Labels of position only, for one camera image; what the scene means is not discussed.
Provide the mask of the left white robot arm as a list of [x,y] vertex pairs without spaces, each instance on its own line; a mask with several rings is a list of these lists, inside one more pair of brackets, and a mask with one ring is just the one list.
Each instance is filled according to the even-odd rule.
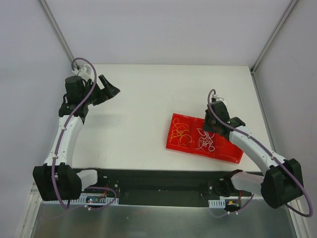
[[120,90],[113,86],[104,75],[98,76],[104,86],[101,89],[91,79],[71,76],[65,80],[66,93],[58,111],[57,134],[44,164],[35,166],[33,178],[44,201],[75,200],[89,188],[94,193],[104,189],[105,181],[99,169],[72,168],[75,144],[82,129],[89,105],[99,105],[115,97]]

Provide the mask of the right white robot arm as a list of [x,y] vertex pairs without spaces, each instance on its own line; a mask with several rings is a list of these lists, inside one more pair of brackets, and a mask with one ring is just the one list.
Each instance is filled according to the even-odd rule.
[[261,195],[271,208],[279,208],[306,195],[301,165],[269,150],[238,117],[231,118],[223,101],[208,103],[203,129],[214,132],[241,149],[260,169],[262,175],[234,170],[220,184],[224,194],[235,195],[240,190]]

